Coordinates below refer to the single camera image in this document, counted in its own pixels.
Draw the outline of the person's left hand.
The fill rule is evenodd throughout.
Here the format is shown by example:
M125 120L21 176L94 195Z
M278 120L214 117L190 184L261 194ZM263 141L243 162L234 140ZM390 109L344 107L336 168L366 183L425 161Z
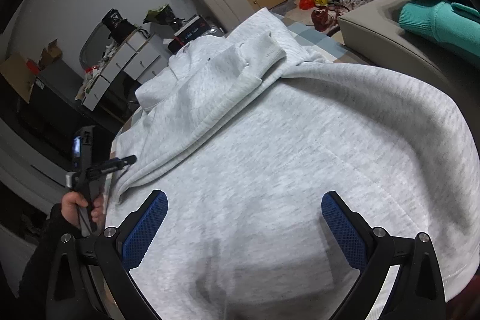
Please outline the person's left hand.
M99 194L93 201L93 210L90 214L92 221L101 226L105 221L103 202L103 194ZM80 193L69 192L62 198L61 215L68 223L72 224L73 227L80 229L80 220L77 208L87 207L87 205L87 200Z

